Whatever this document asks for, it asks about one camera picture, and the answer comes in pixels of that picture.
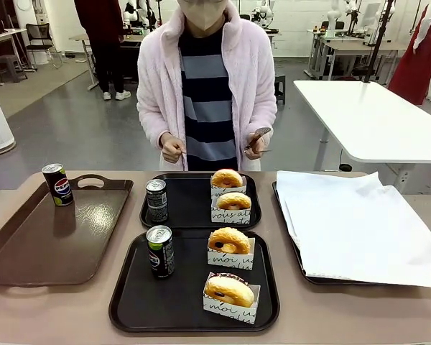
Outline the person's right hand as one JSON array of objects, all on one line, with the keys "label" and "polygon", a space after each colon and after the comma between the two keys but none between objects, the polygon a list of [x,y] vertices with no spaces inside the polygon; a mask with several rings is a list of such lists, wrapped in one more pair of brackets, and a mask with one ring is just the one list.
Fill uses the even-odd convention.
[{"label": "person's right hand", "polygon": [[165,132],[160,137],[162,156],[166,162],[175,164],[186,153],[185,144],[179,138]]}]

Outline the person's left hand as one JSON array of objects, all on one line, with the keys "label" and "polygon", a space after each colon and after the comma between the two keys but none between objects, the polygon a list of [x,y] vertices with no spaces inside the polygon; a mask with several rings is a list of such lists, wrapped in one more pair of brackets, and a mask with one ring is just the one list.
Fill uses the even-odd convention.
[{"label": "person's left hand", "polygon": [[247,150],[244,151],[246,157],[250,160],[257,160],[262,157],[264,154],[264,150],[266,149],[264,139],[261,137],[257,139],[257,141],[250,146]]}]

